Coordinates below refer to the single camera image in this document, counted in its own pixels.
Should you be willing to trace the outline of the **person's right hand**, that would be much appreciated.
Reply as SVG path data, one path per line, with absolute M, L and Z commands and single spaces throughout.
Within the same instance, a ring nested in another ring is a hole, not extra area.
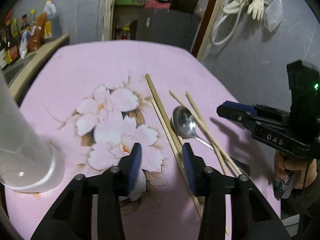
M 274 155 L 274 178 L 276 181 L 287 180 L 289 172 L 300 171 L 295 189 L 304 189 L 310 186 L 317 178 L 317 160 L 303 161 L 295 159 L 284 159 L 282 153 L 278 150 Z

